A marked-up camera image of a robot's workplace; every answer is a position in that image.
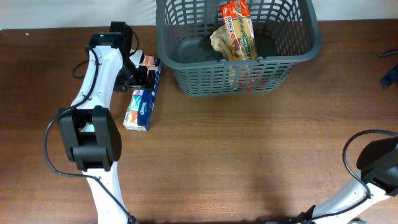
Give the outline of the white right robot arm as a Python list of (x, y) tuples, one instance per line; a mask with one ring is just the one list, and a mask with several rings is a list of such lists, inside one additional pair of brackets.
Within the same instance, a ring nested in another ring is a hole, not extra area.
[(357, 178), (332, 198), (314, 206), (305, 223), (341, 224), (353, 221), (372, 205), (397, 195), (397, 138), (370, 142), (360, 153)]

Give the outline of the Kleenex tissue multipack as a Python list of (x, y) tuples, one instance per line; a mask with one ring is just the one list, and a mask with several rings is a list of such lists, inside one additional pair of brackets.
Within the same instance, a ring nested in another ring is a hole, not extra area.
[(145, 55), (141, 65), (147, 67), (149, 75), (154, 75), (154, 87), (152, 90), (133, 91), (123, 125), (130, 130), (148, 131), (159, 87), (162, 62), (160, 58)]

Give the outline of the spaghetti pasta packet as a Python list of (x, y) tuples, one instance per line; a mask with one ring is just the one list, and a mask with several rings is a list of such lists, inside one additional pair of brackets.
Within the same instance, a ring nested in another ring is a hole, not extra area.
[(251, 13), (245, 0), (233, 0), (219, 8), (227, 33), (228, 60), (258, 58)]

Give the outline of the beige snack bag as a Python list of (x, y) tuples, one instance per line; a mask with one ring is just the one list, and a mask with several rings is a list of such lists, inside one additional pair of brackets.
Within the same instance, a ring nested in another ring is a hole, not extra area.
[(211, 34), (210, 41), (213, 49), (215, 51), (221, 52), (226, 60), (230, 61), (233, 59), (225, 25), (219, 27)]

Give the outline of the green wet wipes pack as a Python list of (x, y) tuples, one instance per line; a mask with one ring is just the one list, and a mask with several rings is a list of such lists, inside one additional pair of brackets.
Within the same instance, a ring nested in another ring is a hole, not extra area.
[(92, 123), (86, 123), (86, 125), (81, 130), (83, 133), (94, 133), (95, 128)]

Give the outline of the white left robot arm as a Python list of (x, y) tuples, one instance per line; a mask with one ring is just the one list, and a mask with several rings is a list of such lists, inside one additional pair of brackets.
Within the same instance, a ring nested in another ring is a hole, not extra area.
[(69, 108), (60, 109), (58, 124), (68, 160), (90, 185), (98, 223), (137, 223), (123, 202), (118, 161), (122, 140), (110, 112), (115, 91), (136, 90), (131, 105), (142, 125), (149, 122), (150, 106), (160, 72), (144, 62), (144, 54), (132, 48), (136, 39), (131, 26), (112, 22), (109, 32), (94, 33), (86, 52), (88, 67), (83, 83)]

